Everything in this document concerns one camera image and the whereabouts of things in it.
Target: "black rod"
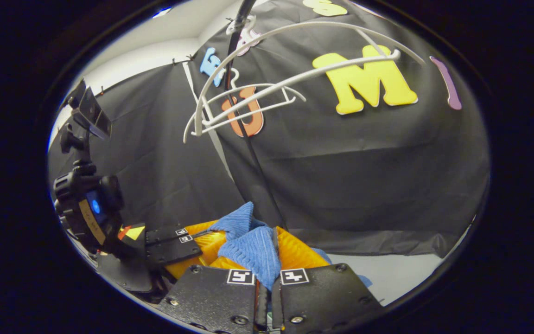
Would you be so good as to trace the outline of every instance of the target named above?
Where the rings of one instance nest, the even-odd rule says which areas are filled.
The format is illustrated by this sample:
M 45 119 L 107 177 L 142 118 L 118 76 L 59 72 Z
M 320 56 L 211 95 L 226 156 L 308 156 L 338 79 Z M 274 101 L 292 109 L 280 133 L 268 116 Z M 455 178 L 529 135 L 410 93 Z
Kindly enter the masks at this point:
M 238 41 L 240 39 L 240 32 L 242 31 L 242 28 L 244 28 L 244 24 L 246 23 L 246 17 L 250 13 L 250 9 L 253 8 L 254 2 L 255 0 L 244 0 L 242 4 L 240 5 L 239 12 L 236 15 L 236 19 L 234 20 L 235 31 L 232 32 L 232 36 L 230 37 L 230 42 L 228 46 L 228 54 L 231 54 L 232 52 L 236 50 L 236 47 L 238 46 Z M 226 65 L 224 91 L 229 90 L 233 62 L 234 62 L 234 59 L 229 61 L 229 63 Z M 231 106 L 235 105 L 231 94 L 228 94 L 228 101 Z M 235 114 L 236 116 L 240 116 L 240 112 L 237 110 Z M 267 190 L 267 193 L 269 194 L 271 205 L 273 205 L 273 207 L 275 208 L 275 211 L 277 212 L 277 215 L 279 218 L 279 222 L 277 226 L 280 226 L 281 228 L 287 231 L 288 226 L 286 225 L 284 216 L 281 214 L 280 207 L 277 205 L 277 202 L 275 201 L 273 192 L 271 192 L 271 188 L 269 186 L 269 183 L 267 182 L 267 178 L 265 178 L 265 174 L 263 173 L 263 169 L 261 168 L 259 159 L 257 158 L 257 154 L 254 152 L 254 148 L 250 142 L 250 138 L 248 137 L 248 134 L 246 133 L 246 129 L 244 128 L 244 124 L 242 123 L 242 119 L 239 118 L 236 121 L 238 122 L 240 131 L 242 131 L 242 137 L 244 138 L 244 141 L 246 142 L 246 146 L 248 148 L 248 151 L 250 152 L 250 156 L 253 159 L 254 164 L 257 166 L 257 170 L 259 171 L 259 175 L 261 176 L 261 180 L 263 181 L 263 186 L 265 187 L 265 190 Z

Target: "black camera housing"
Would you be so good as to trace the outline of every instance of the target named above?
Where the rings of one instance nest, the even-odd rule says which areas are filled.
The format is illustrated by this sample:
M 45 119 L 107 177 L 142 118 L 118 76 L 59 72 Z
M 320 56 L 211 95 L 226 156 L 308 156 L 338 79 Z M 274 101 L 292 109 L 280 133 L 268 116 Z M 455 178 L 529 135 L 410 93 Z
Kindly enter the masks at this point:
M 116 176 L 83 175 L 77 167 L 55 179 L 53 192 L 61 224 L 89 252 L 127 255 L 126 246 L 117 239 L 124 203 Z

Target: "blue towel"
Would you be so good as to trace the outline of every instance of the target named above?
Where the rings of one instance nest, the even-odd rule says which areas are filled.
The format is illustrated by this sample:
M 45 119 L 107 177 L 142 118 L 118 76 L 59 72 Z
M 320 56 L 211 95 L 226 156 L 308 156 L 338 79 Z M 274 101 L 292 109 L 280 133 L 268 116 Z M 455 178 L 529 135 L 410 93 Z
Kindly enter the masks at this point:
M 273 245 L 273 230 L 267 226 L 227 241 L 218 251 L 218 256 L 227 257 L 252 271 L 269 291 L 280 274 L 281 262 Z
M 220 247 L 218 256 L 227 257 L 240 266 L 252 271 L 259 282 L 269 291 L 280 274 L 281 262 L 273 245 L 273 229 L 253 217 L 254 205 L 248 202 L 227 214 L 213 224 L 209 230 L 225 231 L 226 243 Z M 331 259 L 326 252 L 313 249 L 329 264 Z M 366 287 L 372 282 L 358 275 Z
M 267 226 L 267 224 L 260 220 L 256 220 L 253 217 L 253 209 L 253 203 L 248 202 L 235 211 L 220 218 L 220 220 L 213 224 L 209 230 L 225 231 L 226 240 L 231 241 L 242 237 L 246 232 L 254 230 L 259 226 Z
M 315 249 L 315 248 L 312 248 L 313 251 L 315 251 L 318 255 L 320 255 L 322 258 L 324 258 L 325 261 L 329 262 L 329 264 L 332 264 L 333 261 L 331 261 L 331 259 L 329 258 L 329 256 L 327 255 L 326 252 L 324 252 L 324 250 L 320 250 L 320 249 Z M 363 276 L 363 275 L 358 275 L 360 281 L 362 281 L 362 283 L 366 286 L 366 287 L 369 287 L 370 285 L 372 285 L 372 281 L 368 279 L 368 277 L 366 276 Z

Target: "black fabric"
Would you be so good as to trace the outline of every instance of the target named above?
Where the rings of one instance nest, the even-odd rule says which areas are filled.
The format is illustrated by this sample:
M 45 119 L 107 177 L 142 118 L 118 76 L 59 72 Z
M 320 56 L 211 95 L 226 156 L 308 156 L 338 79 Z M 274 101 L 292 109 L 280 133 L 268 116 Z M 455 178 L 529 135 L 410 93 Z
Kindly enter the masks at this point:
M 295 235 L 327 252 L 433 252 L 443 257 L 470 224 L 489 180 L 490 157 L 481 110 L 466 82 L 434 47 L 349 2 L 333 3 L 349 13 L 324 17 L 301 0 L 272 0 L 252 10 L 257 17 L 254 30 L 261 33 L 326 20 L 380 32 L 425 60 L 421 66 L 403 52 L 396 62 L 418 102 L 388 106 L 380 97 L 377 108 L 364 102 L 362 112 L 341 116 L 335 110 L 335 91 L 324 74 L 292 85 L 308 101 L 265 112 L 263 129 L 250 139 L 277 204 Z M 208 79 L 199 71 L 206 49 L 214 47 L 221 60 L 227 56 L 226 24 L 189 64 L 197 94 Z M 329 52 L 347 59 L 362 57 L 365 45 L 356 32 L 335 27 L 302 28 L 271 36 L 235 58 L 234 68 L 240 72 L 236 85 L 280 82 L 312 70 L 313 59 Z M 462 110 L 448 105 L 445 83 L 430 56 L 448 66 Z M 212 85 L 207 98 L 221 93 L 220 88 Z M 275 93 L 259 103 L 267 106 L 281 101 L 282 94 Z M 220 111 L 219 104 L 212 107 L 214 114 Z M 228 125 L 220 127 L 218 134 L 240 192 L 255 203 L 256 216 L 273 226 L 276 212 L 243 139 Z M 198 140 L 192 137 L 189 142 Z
M 210 138 L 186 146 L 182 131 L 195 108 L 182 65 L 129 78 L 97 97 L 112 120 L 108 141 L 92 137 L 91 159 L 101 175 L 119 178 L 126 224 L 186 226 L 220 218 L 244 204 Z M 76 135 L 85 130 L 74 124 Z M 59 136 L 49 150 L 49 180 L 72 169 Z

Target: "screw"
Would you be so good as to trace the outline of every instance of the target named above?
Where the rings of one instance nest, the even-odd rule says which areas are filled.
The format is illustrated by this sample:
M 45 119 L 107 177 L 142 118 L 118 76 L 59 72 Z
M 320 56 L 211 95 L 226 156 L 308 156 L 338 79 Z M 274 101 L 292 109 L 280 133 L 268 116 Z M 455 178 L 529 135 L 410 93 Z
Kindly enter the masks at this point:
M 235 315 L 235 317 L 232 318 L 232 321 L 236 325 L 246 325 L 248 323 L 248 319 L 246 319 L 245 317 L 241 317 L 239 315 Z
M 293 317 L 292 319 L 290 319 L 291 323 L 301 323 L 302 321 L 304 321 L 303 317 Z

